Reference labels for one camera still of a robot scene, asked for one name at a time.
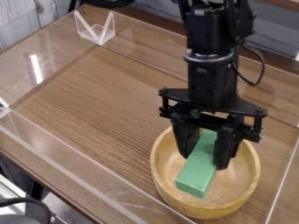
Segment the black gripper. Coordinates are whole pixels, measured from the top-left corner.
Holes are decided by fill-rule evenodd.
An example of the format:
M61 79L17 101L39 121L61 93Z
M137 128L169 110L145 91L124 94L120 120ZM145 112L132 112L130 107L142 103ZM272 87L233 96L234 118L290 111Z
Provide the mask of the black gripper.
M241 140L260 140L266 110L237 94L237 61L185 58L188 86L161 88L160 116L172 121L172 132L180 155L186 158L200 138L200 128L216 132L213 164L218 171L229 166Z

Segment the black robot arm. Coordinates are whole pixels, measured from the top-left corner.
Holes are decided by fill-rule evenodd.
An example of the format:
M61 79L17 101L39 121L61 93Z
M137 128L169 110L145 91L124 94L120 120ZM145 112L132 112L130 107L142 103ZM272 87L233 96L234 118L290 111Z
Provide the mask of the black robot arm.
M228 168L240 142L257 142L266 110L240 98L237 80L238 49L258 51L246 44L253 34L253 19L248 0L177 0L181 21L186 29L188 87L162 88L160 116L172 121L178 152L186 158L201 139L200 129L213 130L212 163Z

